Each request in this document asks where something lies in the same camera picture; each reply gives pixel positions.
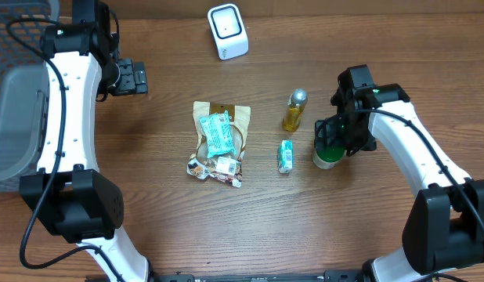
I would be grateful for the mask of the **teal small carton box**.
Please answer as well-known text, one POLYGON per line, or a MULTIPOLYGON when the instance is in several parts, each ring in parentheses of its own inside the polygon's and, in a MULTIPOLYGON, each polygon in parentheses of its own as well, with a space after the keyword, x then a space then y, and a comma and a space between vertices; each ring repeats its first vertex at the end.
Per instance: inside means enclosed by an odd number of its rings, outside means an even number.
POLYGON ((294 148, 289 139, 281 142, 277 150, 278 171, 281 174, 288 174, 294 168, 294 148))

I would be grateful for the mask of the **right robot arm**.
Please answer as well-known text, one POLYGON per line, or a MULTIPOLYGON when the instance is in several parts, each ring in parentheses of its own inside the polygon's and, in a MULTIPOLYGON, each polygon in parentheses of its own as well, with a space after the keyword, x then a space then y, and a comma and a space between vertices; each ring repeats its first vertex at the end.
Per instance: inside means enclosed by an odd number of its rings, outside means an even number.
POLYGON ((315 123, 312 159, 333 168, 378 143, 408 182, 414 204, 393 253, 360 270, 328 270, 327 281, 432 281, 484 263, 484 179, 473 179, 439 147, 398 84, 376 85, 367 65, 338 75, 337 113, 315 123))

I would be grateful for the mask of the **clear plastic container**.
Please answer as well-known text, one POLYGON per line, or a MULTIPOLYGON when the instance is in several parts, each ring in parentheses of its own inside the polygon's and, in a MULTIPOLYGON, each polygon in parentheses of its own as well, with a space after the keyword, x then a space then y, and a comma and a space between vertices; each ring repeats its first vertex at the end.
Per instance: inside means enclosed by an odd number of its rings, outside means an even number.
POLYGON ((286 114, 282 121, 283 129, 289 132, 295 132, 302 119, 305 105, 308 102, 308 93, 304 89, 295 89, 290 95, 286 114))

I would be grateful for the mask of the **brown white snack wrapper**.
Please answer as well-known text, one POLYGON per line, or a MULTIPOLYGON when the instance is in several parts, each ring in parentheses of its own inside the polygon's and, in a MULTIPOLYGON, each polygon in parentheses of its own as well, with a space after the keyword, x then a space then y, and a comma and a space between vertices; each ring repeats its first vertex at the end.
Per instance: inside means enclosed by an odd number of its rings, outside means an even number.
POLYGON ((198 154, 192 157, 186 172, 198 179, 212 178, 219 182, 241 188, 242 185, 242 157, 235 158, 231 153, 208 157, 198 154))

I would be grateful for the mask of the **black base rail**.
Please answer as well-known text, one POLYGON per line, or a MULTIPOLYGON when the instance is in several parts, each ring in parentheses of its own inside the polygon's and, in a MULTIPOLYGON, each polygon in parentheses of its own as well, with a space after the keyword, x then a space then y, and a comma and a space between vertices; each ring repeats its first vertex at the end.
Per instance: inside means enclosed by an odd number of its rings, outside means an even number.
POLYGON ((324 273, 282 274, 282 275, 236 275, 195 277, 192 274, 157 275, 151 273, 150 282, 363 282, 361 270, 326 270, 324 273))

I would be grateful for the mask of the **white barcode scanner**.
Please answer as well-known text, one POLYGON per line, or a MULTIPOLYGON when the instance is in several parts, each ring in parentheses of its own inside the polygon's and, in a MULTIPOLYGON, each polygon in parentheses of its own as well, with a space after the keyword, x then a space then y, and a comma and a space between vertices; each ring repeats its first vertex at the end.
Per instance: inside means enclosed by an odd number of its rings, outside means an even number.
POLYGON ((249 50, 249 41, 240 10, 233 3, 218 5, 208 11, 208 22, 219 59, 230 60, 249 50))

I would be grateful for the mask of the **teal white snack packet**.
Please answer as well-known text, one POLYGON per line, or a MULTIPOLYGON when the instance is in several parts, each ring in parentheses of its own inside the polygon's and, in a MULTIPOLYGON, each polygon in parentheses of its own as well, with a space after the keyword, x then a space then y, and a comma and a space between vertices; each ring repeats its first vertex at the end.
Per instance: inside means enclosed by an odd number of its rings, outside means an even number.
POLYGON ((201 117, 199 122, 206 136, 208 158, 227 153, 235 154, 237 152, 233 144, 231 124, 229 123, 227 110, 220 114, 201 117))

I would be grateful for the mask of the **grey plastic mesh basket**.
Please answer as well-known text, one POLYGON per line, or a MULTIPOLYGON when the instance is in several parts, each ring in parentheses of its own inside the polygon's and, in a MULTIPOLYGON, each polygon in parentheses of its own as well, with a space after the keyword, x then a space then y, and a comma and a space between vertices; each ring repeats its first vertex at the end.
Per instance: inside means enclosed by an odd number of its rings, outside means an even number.
POLYGON ((59 14, 57 0, 0 1, 0 192, 16 192, 20 177, 36 172, 49 98, 45 62, 5 26, 19 18, 58 20, 59 14))

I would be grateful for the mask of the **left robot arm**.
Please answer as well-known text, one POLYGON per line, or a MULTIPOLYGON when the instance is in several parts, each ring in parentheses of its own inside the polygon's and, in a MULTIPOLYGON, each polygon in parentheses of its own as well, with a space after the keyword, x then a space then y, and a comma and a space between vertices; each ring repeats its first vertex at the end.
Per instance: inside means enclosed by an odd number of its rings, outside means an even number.
POLYGON ((98 0, 76 1, 69 24, 47 20, 34 53, 45 63, 49 102, 37 171, 20 179, 20 195, 53 236, 86 251, 108 281, 151 281, 149 260, 123 226, 119 187, 96 160, 96 104, 109 96, 145 94, 143 63, 119 56, 116 14, 98 0))

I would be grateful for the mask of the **brown Pantree snack packet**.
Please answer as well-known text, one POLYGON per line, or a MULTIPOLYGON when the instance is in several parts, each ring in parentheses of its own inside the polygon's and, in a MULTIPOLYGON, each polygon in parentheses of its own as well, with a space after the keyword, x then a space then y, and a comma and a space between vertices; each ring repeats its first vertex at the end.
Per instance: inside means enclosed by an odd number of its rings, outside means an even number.
POLYGON ((190 158, 199 160, 207 159, 207 150, 201 149, 206 145, 205 134, 200 126, 199 119, 211 114, 229 114, 229 123, 233 137, 233 144, 236 147, 236 154, 230 154, 231 158, 242 161, 247 145, 248 126, 251 120, 251 108, 234 104, 222 104, 212 102, 195 101, 193 103, 193 120, 197 132, 197 148, 190 158))

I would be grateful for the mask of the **green lid spice jar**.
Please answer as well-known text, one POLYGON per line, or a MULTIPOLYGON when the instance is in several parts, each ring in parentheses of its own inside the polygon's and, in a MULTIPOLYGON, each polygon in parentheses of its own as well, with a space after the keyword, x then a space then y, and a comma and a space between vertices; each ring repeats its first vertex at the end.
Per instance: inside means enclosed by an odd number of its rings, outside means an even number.
POLYGON ((345 155, 343 147, 327 147, 322 150, 317 150, 312 154, 313 163, 321 169, 333 168, 345 155))

